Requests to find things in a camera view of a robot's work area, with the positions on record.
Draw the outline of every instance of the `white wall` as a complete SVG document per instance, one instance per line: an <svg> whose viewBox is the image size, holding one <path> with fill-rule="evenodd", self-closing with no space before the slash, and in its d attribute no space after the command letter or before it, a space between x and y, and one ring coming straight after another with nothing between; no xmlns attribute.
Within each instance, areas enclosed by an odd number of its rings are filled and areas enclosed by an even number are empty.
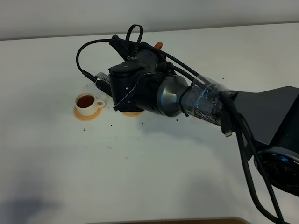
<svg viewBox="0 0 299 224"><path fill-rule="evenodd" d="M1 0L0 39L299 21L299 0Z"/></svg>

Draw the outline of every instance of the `table surface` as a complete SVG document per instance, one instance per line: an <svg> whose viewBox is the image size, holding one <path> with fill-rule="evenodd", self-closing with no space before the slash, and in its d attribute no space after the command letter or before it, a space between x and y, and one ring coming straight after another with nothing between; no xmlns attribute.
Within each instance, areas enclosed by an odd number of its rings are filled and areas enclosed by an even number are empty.
<svg viewBox="0 0 299 224"><path fill-rule="evenodd" d="M111 36L0 42L0 222L239 217L270 224L250 198L235 135L225 138L219 127L184 115L125 117L78 71L79 47ZM298 39L297 23L143 35L227 88L254 92L299 87ZM122 62L105 43L86 48L80 61L94 75ZM81 91L107 101L96 120L73 116ZM274 214L250 166L258 196ZM285 220L298 223L299 198L275 192Z"/></svg>

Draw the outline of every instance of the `wooden coaster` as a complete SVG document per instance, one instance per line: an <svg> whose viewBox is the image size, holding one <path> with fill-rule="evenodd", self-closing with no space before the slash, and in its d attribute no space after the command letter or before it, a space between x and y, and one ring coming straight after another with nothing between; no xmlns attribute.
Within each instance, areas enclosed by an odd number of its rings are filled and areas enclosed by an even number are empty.
<svg viewBox="0 0 299 224"><path fill-rule="evenodd" d="M77 119L79 119L79 120L82 120L82 121L93 120L93 119L97 118L97 117L101 114L101 112L102 112L102 108L99 108L99 109L97 110L97 112L94 113L93 115L90 115L90 116L83 116L83 115L81 115L81 114L77 111L77 109L74 107L74 115L75 115L75 117L76 117Z"/></svg>
<svg viewBox="0 0 299 224"><path fill-rule="evenodd" d="M140 114L142 114L143 111L142 112L134 112L134 111L133 112L121 112L121 113L127 117L137 117Z"/></svg>

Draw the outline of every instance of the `orange object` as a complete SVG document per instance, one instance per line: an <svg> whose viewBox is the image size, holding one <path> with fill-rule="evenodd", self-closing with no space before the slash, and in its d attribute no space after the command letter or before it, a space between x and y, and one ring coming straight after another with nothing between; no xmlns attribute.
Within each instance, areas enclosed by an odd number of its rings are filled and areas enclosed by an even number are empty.
<svg viewBox="0 0 299 224"><path fill-rule="evenodd" d="M143 112L121 112L121 113L127 117L137 117Z"/></svg>
<svg viewBox="0 0 299 224"><path fill-rule="evenodd" d="M163 43L159 41L158 43L156 43L154 48L157 48L157 49L161 50L162 46L163 46Z"/></svg>
<svg viewBox="0 0 299 224"><path fill-rule="evenodd" d="M97 118L102 112L102 108L99 108L96 113L94 113L93 115L90 116L83 116L81 115L77 109L74 107L74 115L77 119L82 120L82 121L88 121L88 120L93 120L95 118Z"/></svg>

